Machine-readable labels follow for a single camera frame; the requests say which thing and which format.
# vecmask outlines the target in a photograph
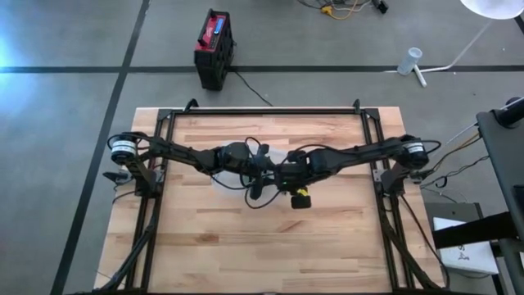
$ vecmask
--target black crate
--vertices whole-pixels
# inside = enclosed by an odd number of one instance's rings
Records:
[[[222,25],[216,34],[216,24]],[[222,90],[233,60],[233,35],[229,13],[209,10],[195,47],[195,66],[202,88]]]

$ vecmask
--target robotic arm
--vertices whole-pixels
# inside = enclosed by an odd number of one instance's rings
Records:
[[[247,176],[250,182],[245,188],[250,189],[250,198],[253,200],[260,197],[264,186],[276,185],[278,191],[292,195],[291,206],[294,209],[311,207],[310,196],[307,195],[308,185],[336,175],[343,168],[393,159],[396,165],[381,175],[382,189],[385,193],[400,193],[409,173],[423,168],[429,162],[422,140],[410,135],[344,150],[307,145],[288,152],[286,159],[277,164],[266,156],[269,151],[267,144],[260,144],[257,153],[252,154],[243,142],[197,151],[162,138],[148,137],[144,133],[125,132],[111,137],[111,140],[111,160],[128,168],[136,179],[139,196],[154,197],[158,193],[157,175],[153,170],[148,170],[143,162],[151,157],[163,157],[193,166],[211,177],[221,171]],[[141,140],[148,141],[150,145],[146,152],[138,154],[138,142]],[[303,148],[315,146],[318,148],[303,151]]]

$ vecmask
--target black floor line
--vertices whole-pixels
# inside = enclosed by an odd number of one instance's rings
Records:
[[[421,70],[440,66],[420,66]],[[396,66],[231,66],[239,73],[381,73]],[[454,66],[445,72],[522,72],[524,65]],[[13,66],[0,67],[0,74],[184,74],[194,66]]]
[[[0,66],[0,74],[104,74],[123,70],[122,66]]]
[[[140,31],[146,18],[146,12],[149,8],[149,5],[150,0],[142,0],[142,5],[134,25],[133,33],[125,52],[124,61],[122,62],[121,68],[124,70],[127,70],[131,65],[133,54],[135,48],[137,47],[138,37],[140,36]],[[58,270],[52,285],[51,295],[62,295],[64,292],[67,276],[69,274],[73,258],[75,257],[76,246],[79,241],[80,233],[82,232],[82,225],[84,224],[89,201],[91,199],[93,187],[97,178],[98,169],[100,167],[100,163],[102,162],[104,148],[106,148],[106,140],[109,136],[113,118],[115,117],[116,107],[118,105],[122,89],[124,88],[126,76],[127,71],[121,71],[119,73],[115,87],[113,88],[113,92],[111,94],[111,98],[107,105],[106,115],[104,116],[104,121],[102,122],[102,127],[100,128],[100,133],[97,139],[97,145],[95,146],[85,183],[82,187],[79,204],[76,208],[75,217],[73,218],[70,232],[67,236],[67,241],[65,242],[64,252],[62,253],[60,264],[58,266]]]

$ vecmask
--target white cardboard box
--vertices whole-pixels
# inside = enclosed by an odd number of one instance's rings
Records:
[[[462,225],[465,222],[433,218],[435,230]],[[476,271],[495,275],[499,273],[495,257],[489,242],[472,243],[457,247],[439,249],[440,258],[445,266],[458,270]]]

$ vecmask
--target black metal frame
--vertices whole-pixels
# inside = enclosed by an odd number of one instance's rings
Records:
[[[380,114],[377,108],[363,108],[360,109],[359,104],[356,102],[354,108],[227,108],[227,109],[205,109],[205,108],[193,108],[198,107],[196,100],[191,100],[184,109],[160,109],[158,111],[155,127],[155,136],[161,135],[161,130],[165,125],[165,122],[168,122],[166,139],[170,140],[173,138],[174,133],[174,123],[178,116],[249,116],[249,115],[356,115],[360,116],[364,131],[364,139],[366,143],[372,143],[372,134],[369,121],[371,120],[375,125],[375,131],[377,135],[377,141],[384,140],[384,134],[382,131],[382,124],[380,120]],[[168,162],[166,159],[162,159],[163,169],[167,169]],[[152,169],[156,164],[156,159],[150,159],[148,167]],[[377,170],[377,163],[372,162],[369,164],[372,172]],[[385,170],[390,169],[390,163],[388,160],[382,162],[382,166]],[[151,265],[152,258],[155,250],[155,241],[156,241],[156,230],[160,217],[160,208],[163,198],[163,185],[160,190],[160,195],[155,199],[155,204],[153,207],[151,215],[151,223],[148,225],[147,229],[144,230],[144,222],[146,221],[146,212],[149,200],[145,197],[142,198],[140,202],[140,207],[138,209],[138,218],[137,224],[135,227],[135,233],[133,237],[133,251],[129,254],[128,258],[130,260],[130,267],[126,269],[126,281],[124,289],[122,290],[93,290],[91,294],[153,294],[148,293],[147,288],[150,281],[151,275]],[[380,187],[380,180],[373,178],[373,187],[375,191],[375,197],[377,199],[377,213],[378,218],[381,224],[382,240],[384,242],[384,251],[386,254],[386,263],[389,273],[389,279],[391,283],[392,291],[390,293],[380,293],[380,294],[465,294],[465,293],[455,293],[447,290],[434,290],[434,289],[417,289],[415,288],[415,283],[413,279],[414,270],[410,266],[417,266],[417,263],[414,262],[414,259],[409,255],[407,250],[407,245],[405,242],[404,229],[402,225],[402,220],[400,218],[399,211],[399,202],[396,197],[391,197],[391,214],[395,222],[393,229],[390,225],[390,222],[386,215],[386,208],[384,206],[384,198]],[[143,264],[142,279],[140,286],[135,288],[135,276],[136,276],[136,261],[140,251],[145,247],[144,240],[147,242],[146,257]],[[406,288],[400,287],[399,277],[397,275],[395,267],[395,258],[393,256],[393,250],[391,243],[394,243],[397,250],[401,254],[402,266],[404,271],[404,277],[406,278]]]

